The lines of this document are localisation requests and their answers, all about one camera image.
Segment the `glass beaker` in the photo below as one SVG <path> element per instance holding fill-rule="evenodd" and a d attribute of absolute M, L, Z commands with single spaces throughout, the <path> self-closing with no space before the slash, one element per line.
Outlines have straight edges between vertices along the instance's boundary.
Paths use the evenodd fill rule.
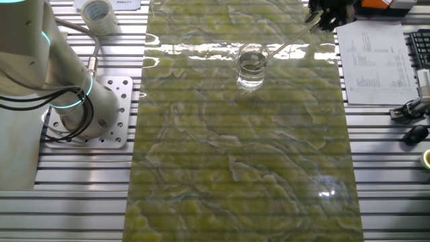
<path fill-rule="evenodd" d="M 260 65 L 268 56 L 270 50 L 262 44 L 245 44 L 241 46 L 236 55 L 237 85 L 240 89 L 254 91 L 261 87 L 266 76 L 266 66 Z"/>

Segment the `tape roll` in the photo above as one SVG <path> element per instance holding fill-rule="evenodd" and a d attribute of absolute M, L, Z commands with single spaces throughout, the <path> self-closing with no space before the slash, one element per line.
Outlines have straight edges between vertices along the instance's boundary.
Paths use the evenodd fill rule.
<path fill-rule="evenodd" d="M 423 152 L 423 154 L 421 154 L 420 161 L 423 167 L 430 169 L 430 150 L 426 150 Z"/>
<path fill-rule="evenodd" d="M 118 26 L 118 19 L 108 0 L 89 0 L 81 8 L 81 17 L 89 30 L 97 35 L 111 34 Z"/>

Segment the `glass stirring rod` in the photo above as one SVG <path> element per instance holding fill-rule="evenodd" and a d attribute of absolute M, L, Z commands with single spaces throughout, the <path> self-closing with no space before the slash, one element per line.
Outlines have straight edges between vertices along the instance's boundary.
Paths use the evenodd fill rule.
<path fill-rule="evenodd" d="M 319 19 L 319 17 L 323 14 L 323 11 L 320 11 L 318 15 L 315 17 L 316 19 Z M 256 65 L 254 68 L 252 68 L 252 71 L 255 69 L 258 69 L 262 67 L 267 61 L 269 61 L 275 54 L 279 53 L 281 50 L 283 50 L 285 47 L 289 46 L 293 41 L 297 40 L 299 37 L 301 37 L 303 34 L 305 34 L 307 31 L 311 30 L 313 27 L 315 27 L 319 23 L 319 20 L 315 22 L 314 24 L 310 24 L 308 27 L 306 27 L 304 30 L 302 30 L 300 33 L 298 33 L 296 36 L 294 36 L 291 40 L 283 44 L 281 47 L 279 47 L 277 50 L 275 50 L 273 53 L 271 53 L 265 60 L 260 62 L 258 65 Z"/>

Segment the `black wire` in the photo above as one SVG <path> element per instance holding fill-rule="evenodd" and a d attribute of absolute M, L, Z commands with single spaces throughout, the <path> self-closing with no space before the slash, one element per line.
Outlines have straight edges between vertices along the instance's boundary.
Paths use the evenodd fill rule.
<path fill-rule="evenodd" d="M 54 97 L 54 96 L 56 98 L 58 98 L 62 94 L 65 94 L 68 91 L 74 91 L 74 90 L 82 91 L 82 89 L 80 87 L 69 87 L 69 88 L 64 88 L 63 90 L 59 90 L 59 91 L 56 91 L 54 93 L 48 94 L 48 95 L 44 95 L 42 97 L 35 97 L 35 98 L 29 98 L 29 99 L 17 99 L 17 98 L 0 96 L 0 100 L 5 100 L 7 102 L 17 102 L 17 103 L 36 102 L 36 101 L 44 100 L 46 98 L 50 98 L 50 97 Z"/>
<path fill-rule="evenodd" d="M 4 108 L 6 110 L 11 110 L 11 111 L 30 111 L 30 110 L 36 110 L 38 108 L 41 108 L 43 106 L 45 106 L 46 104 L 49 104 L 51 101 L 55 100 L 56 98 L 60 97 L 61 95 L 63 95 L 64 93 L 71 91 L 71 90 L 66 90 L 66 91 L 59 91 L 59 93 L 57 93 L 56 95 L 52 96 L 51 98 L 47 99 L 45 102 L 42 102 L 41 104 L 38 104 L 36 106 L 31 106 L 31 107 L 24 107 L 24 108 L 16 108 L 16 107 L 10 107 L 10 106 L 6 106 L 3 104 L 0 104 L 0 108 Z"/>
<path fill-rule="evenodd" d="M 79 127 L 77 129 L 75 129 L 74 131 L 72 131 L 67 136 L 64 136 L 61 138 L 54 138 L 52 136 L 45 134 L 44 136 L 49 138 L 49 140 L 45 140 L 45 142 L 59 142 L 62 140 L 70 140 L 72 138 L 75 138 L 76 136 L 79 136 L 88 128 L 88 126 L 91 124 L 91 122 L 93 121 L 93 118 L 94 118 L 94 106 L 93 106 L 93 103 L 91 102 L 91 100 L 88 98 L 88 96 L 84 96 L 84 98 L 85 98 L 85 101 L 84 101 L 83 119 L 82 119 L 82 122 L 80 123 Z"/>

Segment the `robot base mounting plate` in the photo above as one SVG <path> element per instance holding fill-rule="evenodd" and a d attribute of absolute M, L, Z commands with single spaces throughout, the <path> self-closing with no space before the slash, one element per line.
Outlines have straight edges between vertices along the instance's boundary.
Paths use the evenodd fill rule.
<path fill-rule="evenodd" d="M 131 77 L 97 77 L 100 84 L 109 87 L 117 96 L 120 103 L 118 117 L 115 124 L 106 130 L 100 137 L 83 140 L 75 137 L 68 141 L 47 142 L 46 146 L 51 149 L 121 149 L 127 142 L 128 123 L 130 119 L 130 108 L 132 103 L 133 80 Z M 59 131 L 68 130 L 62 125 L 60 116 L 51 108 L 49 126 Z M 60 138 L 65 134 L 59 134 L 51 129 L 46 134 L 55 138 Z"/>

